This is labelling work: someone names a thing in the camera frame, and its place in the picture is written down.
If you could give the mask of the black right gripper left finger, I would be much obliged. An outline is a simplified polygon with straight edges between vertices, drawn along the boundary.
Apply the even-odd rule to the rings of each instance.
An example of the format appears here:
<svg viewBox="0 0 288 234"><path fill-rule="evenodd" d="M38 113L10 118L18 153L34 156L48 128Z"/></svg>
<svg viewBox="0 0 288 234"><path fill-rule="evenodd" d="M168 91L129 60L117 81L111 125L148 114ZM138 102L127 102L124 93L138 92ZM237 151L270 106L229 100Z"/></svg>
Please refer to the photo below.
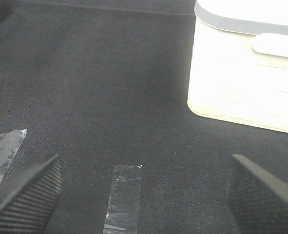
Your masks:
<svg viewBox="0 0 288 234"><path fill-rule="evenodd" d="M0 234L41 234L62 191L61 162L46 155L0 185Z"/></svg>

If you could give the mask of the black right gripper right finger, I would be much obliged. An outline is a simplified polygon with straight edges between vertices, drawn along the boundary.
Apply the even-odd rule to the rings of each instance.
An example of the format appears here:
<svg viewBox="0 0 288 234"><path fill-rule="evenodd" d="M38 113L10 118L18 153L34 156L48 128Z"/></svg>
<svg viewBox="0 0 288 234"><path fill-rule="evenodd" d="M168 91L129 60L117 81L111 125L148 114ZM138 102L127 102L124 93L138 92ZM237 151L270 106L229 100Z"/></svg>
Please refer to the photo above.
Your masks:
<svg viewBox="0 0 288 234"><path fill-rule="evenodd" d="M242 234L288 234L288 184L243 155L230 158L226 194Z"/></svg>

